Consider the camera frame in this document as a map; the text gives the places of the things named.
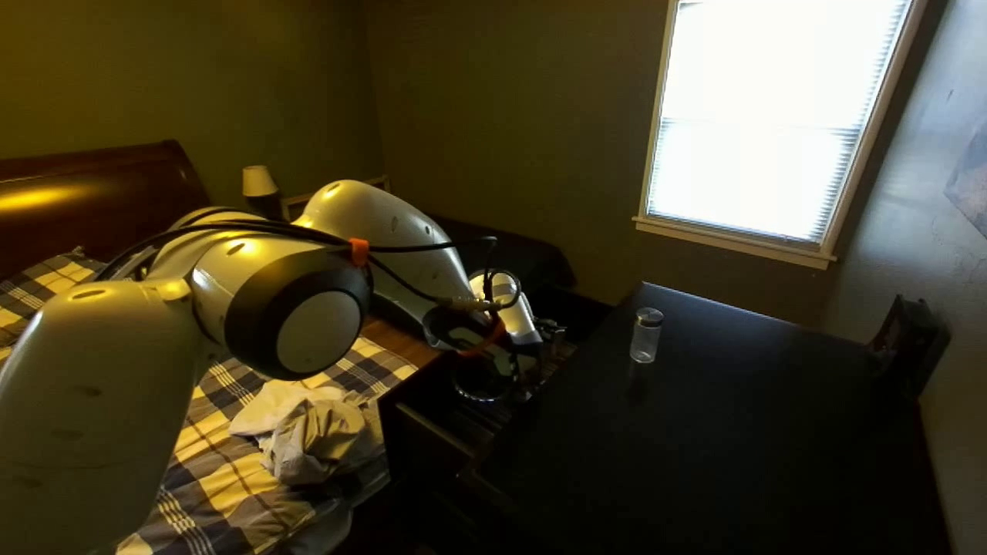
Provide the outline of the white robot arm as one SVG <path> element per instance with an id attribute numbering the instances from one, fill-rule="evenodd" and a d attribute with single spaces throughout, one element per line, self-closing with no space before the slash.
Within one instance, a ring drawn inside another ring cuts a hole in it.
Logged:
<path id="1" fill-rule="evenodd" d="M 324 184 L 294 222 L 195 212 L 146 273 L 52 297 L 0 372 L 0 555 L 88 555 L 130 535 L 218 356 L 305 378 L 353 350 L 382 300 L 434 348 L 511 370 L 542 342 L 521 284 L 469 272 L 413 204 Z"/>

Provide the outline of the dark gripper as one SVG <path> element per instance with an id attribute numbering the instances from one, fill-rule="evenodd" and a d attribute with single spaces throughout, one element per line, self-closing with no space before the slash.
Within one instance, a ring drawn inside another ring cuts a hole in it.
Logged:
<path id="1" fill-rule="evenodd" d="M 434 348 L 460 356 L 449 382 L 460 398 L 474 404 L 506 402 L 538 368 L 546 342 L 526 302 L 492 312 L 433 308 L 426 337 Z"/>

